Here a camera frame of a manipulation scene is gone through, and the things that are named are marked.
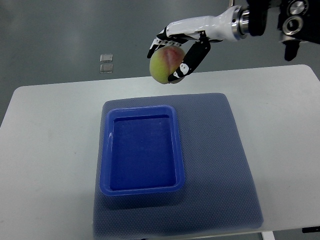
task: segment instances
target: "blue plastic container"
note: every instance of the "blue plastic container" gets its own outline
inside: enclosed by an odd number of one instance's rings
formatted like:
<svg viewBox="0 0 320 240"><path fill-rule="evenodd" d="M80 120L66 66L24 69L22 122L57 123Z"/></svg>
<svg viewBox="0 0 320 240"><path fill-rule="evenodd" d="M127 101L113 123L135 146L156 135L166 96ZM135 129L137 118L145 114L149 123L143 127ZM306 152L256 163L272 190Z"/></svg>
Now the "blue plastic container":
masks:
<svg viewBox="0 0 320 240"><path fill-rule="evenodd" d="M107 196L166 193L185 182L172 106L113 109L105 119L99 186Z"/></svg>

